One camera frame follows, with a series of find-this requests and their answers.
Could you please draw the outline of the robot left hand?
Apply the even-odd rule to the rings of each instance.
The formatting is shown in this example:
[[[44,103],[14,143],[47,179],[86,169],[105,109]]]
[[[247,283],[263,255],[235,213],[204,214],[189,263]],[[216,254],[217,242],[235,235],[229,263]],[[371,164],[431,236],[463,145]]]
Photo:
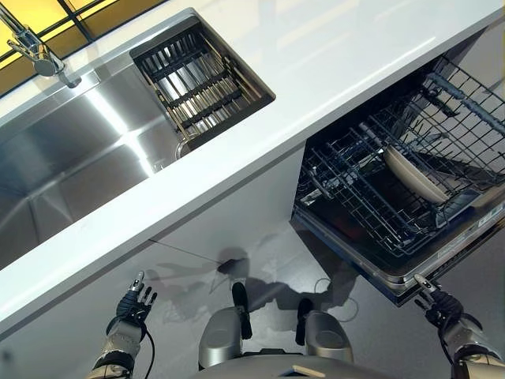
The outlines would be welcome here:
[[[144,275],[144,271],[136,274],[127,292],[119,301],[116,308],[118,317],[137,322],[147,319],[158,294],[151,286],[145,287]]]

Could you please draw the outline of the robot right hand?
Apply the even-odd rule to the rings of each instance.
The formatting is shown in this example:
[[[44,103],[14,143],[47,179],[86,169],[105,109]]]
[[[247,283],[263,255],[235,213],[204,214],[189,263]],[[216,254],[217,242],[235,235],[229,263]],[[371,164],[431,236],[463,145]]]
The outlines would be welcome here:
[[[463,312],[460,301],[443,291],[436,281],[430,281],[418,273],[413,277],[421,286],[421,298],[416,298],[414,303],[425,312],[428,322],[439,330],[457,323]]]

